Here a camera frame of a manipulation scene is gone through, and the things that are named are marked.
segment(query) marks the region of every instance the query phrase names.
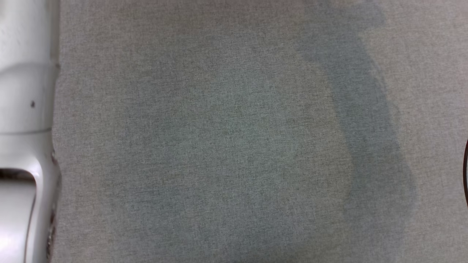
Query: white plastic housing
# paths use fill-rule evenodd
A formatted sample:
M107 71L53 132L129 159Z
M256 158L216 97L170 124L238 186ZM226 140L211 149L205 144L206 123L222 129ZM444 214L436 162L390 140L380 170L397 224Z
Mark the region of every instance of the white plastic housing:
M29 226L24 225L24 229L28 231L24 262L45 263L52 210L56 205L61 184L60 169L54 159L51 132L0 135L0 146L0 168L24 170L34 177L34 206L32 213L26 215L30 218ZM0 211L0 217L5 217L11 212ZM24 220L24 216L20 215L17 220Z
M0 190L13 194L0 192L11 202L0 205L0 262L47 262L61 178L51 139L58 2L0 0L0 169L30 173L35 187L30 194L21 180L0 178Z
M0 134L52 127L58 0L0 0Z

